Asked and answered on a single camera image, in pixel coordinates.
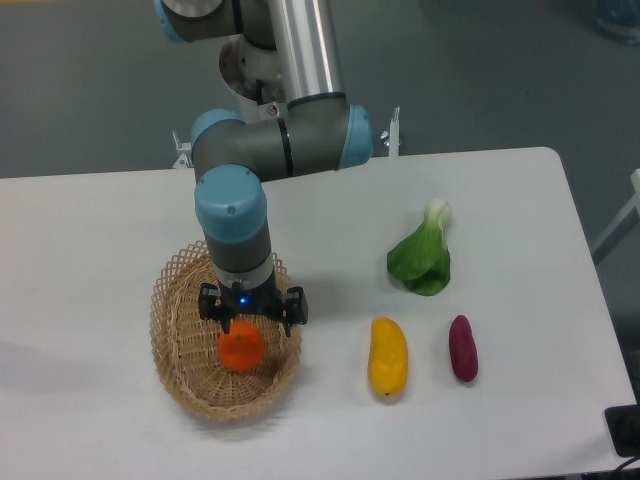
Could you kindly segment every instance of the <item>black object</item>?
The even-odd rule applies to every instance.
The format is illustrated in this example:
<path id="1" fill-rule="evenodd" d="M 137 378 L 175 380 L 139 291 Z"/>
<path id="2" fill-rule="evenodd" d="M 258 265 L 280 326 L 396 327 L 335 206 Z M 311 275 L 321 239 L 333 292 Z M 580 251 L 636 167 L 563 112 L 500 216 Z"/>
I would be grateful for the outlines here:
<path id="1" fill-rule="evenodd" d="M 233 22 L 236 25 L 236 31 L 244 30 L 244 22 L 242 21 L 242 10 L 240 9 L 240 0 L 231 0 L 231 8 L 233 10 Z"/>
<path id="2" fill-rule="evenodd" d="M 347 98 L 347 94 L 344 92 L 326 92 L 315 93 L 306 97 L 296 98 L 287 103 L 287 109 L 291 110 L 293 107 L 302 105 L 303 103 L 315 102 L 316 100 L 324 100 L 325 98 Z"/>
<path id="3" fill-rule="evenodd" d="M 627 468 L 632 463 L 636 463 L 638 460 L 640 460 L 640 456 L 636 455 L 635 457 L 630 458 L 626 462 L 621 463 L 620 465 L 618 465 L 618 468 L 616 468 L 613 472 L 611 472 L 611 475 L 609 475 L 607 477 L 607 480 L 618 480 L 618 479 L 623 478 L 622 477 L 622 470 Z M 632 475 L 633 475 L 632 477 L 628 477 L 626 475 L 625 475 L 625 477 L 626 478 L 638 478 L 637 471 L 635 471 L 635 473 L 632 473 Z"/>
<path id="4" fill-rule="evenodd" d="M 604 416 L 616 453 L 621 457 L 640 455 L 640 406 L 610 407 Z"/>
<path id="5" fill-rule="evenodd" d="M 255 92 L 255 97 L 256 97 L 256 103 L 258 105 L 264 105 L 265 101 L 264 98 L 262 98 L 262 88 L 264 87 L 264 82 L 260 79 L 256 80 L 256 92 Z"/>
<path id="6" fill-rule="evenodd" d="M 202 320 L 218 322 L 224 333 L 229 333 L 236 315 L 264 315 L 282 323 L 287 337 L 291 336 L 291 327 L 306 324 L 309 315 L 302 287 L 292 287 L 282 293 L 276 287 L 275 274 L 251 290 L 242 290 L 238 282 L 234 282 L 231 288 L 203 283 L 198 296 L 198 310 Z"/>
<path id="7" fill-rule="evenodd" d="M 293 177 L 293 156 L 291 155 L 291 142 L 289 142 L 289 132 L 284 119 L 278 117 L 278 128 L 282 137 L 282 148 L 284 149 L 284 161 L 287 167 L 287 177 Z"/>

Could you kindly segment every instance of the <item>metal bracket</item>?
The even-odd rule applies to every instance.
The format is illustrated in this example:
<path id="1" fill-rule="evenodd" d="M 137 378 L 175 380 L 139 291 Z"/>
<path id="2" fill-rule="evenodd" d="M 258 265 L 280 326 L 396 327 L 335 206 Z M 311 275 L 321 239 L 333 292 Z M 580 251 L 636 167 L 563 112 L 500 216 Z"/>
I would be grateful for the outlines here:
<path id="1" fill-rule="evenodd" d="M 178 154 L 178 160 L 173 164 L 173 168 L 191 168 L 193 167 L 193 161 L 191 160 L 191 144 L 182 143 L 178 138 L 178 132 L 175 130 L 172 132 L 173 142 L 176 146 L 176 153 Z"/>
<path id="2" fill-rule="evenodd" d="M 598 265 L 640 222 L 640 170 L 631 174 L 631 183 L 636 191 L 635 195 L 629 199 L 593 242 L 591 258 L 595 265 Z"/>
<path id="3" fill-rule="evenodd" d="M 402 134 L 400 133 L 400 107 L 393 109 L 393 117 L 389 122 L 389 131 L 385 130 L 380 134 L 380 143 L 387 148 L 390 157 L 397 157 L 403 144 Z"/>

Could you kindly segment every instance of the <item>blue joint cap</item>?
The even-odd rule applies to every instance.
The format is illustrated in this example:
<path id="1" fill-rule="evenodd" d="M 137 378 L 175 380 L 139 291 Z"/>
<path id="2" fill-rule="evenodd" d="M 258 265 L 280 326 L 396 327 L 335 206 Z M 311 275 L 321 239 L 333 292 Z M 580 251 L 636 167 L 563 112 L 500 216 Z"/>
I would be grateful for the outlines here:
<path id="1" fill-rule="evenodd" d="M 245 119 L 238 112 L 233 110 L 224 110 L 217 108 L 215 110 L 209 110 L 200 115 L 193 126 L 191 127 L 191 150 L 198 141 L 198 137 L 204 133 L 204 131 L 213 127 L 216 123 L 224 122 L 225 120 L 235 120 L 242 123 L 247 123 Z"/>
<path id="2" fill-rule="evenodd" d="M 195 202 L 202 230 L 222 243 L 243 243 L 267 221 L 267 196 L 260 179 L 241 165 L 220 165 L 206 172 L 196 185 Z"/>
<path id="3" fill-rule="evenodd" d="M 173 29 L 173 26 L 171 26 L 171 22 L 169 22 L 164 8 L 162 8 L 162 0 L 153 0 L 153 6 L 156 8 L 156 15 L 158 15 L 158 18 L 160 19 L 160 24 L 162 25 L 164 34 L 169 38 L 169 40 L 175 43 L 186 42 L 186 40 L 178 35 L 178 32 Z"/>
<path id="4" fill-rule="evenodd" d="M 360 105 L 349 108 L 349 128 L 337 170 L 364 165 L 373 153 L 373 134 L 367 111 Z"/>

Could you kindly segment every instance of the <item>purple sweet potato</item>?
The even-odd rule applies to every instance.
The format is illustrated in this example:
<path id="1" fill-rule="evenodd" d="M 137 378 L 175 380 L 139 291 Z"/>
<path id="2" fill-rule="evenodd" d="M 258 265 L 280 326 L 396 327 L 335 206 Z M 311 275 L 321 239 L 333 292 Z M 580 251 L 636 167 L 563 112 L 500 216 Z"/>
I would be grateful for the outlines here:
<path id="1" fill-rule="evenodd" d="M 478 375 L 478 351 L 464 315 L 458 315 L 449 329 L 449 354 L 455 376 L 463 382 L 473 381 Z"/>

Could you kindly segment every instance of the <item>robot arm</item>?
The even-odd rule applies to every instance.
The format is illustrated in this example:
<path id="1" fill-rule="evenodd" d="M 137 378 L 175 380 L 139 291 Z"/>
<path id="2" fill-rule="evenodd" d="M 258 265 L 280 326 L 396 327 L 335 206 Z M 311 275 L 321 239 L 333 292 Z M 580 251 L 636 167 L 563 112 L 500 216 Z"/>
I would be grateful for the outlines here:
<path id="1" fill-rule="evenodd" d="M 247 123 L 211 110 L 191 142 L 196 216 L 219 283 L 202 286 L 201 318 L 228 332 L 237 314 L 261 314 L 289 335 L 307 321 L 306 299 L 276 285 L 261 182 L 362 165 L 373 148 L 364 108 L 342 87 L 329 1 L 156 0 L 156 10 L 171 38 L 242 33 L 254 48 L 277 45 L 287 118 Z"/>

